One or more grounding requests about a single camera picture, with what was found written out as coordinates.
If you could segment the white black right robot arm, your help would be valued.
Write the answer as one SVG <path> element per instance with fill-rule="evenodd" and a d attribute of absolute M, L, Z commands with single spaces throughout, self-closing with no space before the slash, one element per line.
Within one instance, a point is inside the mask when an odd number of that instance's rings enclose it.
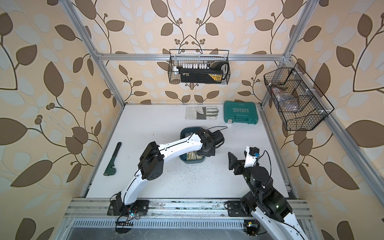
<path fill-rule="evenodd" d="M 274 240 L 307 240 L 287 199 L 273 187 L 273 179 L 258 163 L 246 165 L 245 160 L 228 153 L 229 170 L 245 179 L 250 191 L 240 200 L 242 212 L 254 217 Z"/>

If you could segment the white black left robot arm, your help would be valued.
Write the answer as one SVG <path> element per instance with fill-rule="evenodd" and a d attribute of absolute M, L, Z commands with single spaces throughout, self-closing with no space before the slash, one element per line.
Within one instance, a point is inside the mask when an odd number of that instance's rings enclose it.
<path fill-rule="evenodd" d="M 138 200 L 138 196 L 149 181 L 162 175 L 165 163 L 190 152 L 196 152 L 202 157 L 212 157 L 224 142 L 225 138 L 220 130 L 211 132 L 209 129 L 200 128 L 190 136 L 172 143 L 160 145 L 156 142 L 149 143 L 140 156 L 138 170 L 130 184 L 113 195 L 114 200 L 110 200 L 108 215 L 123 217 L 146 215 L 149 201 Z"/>

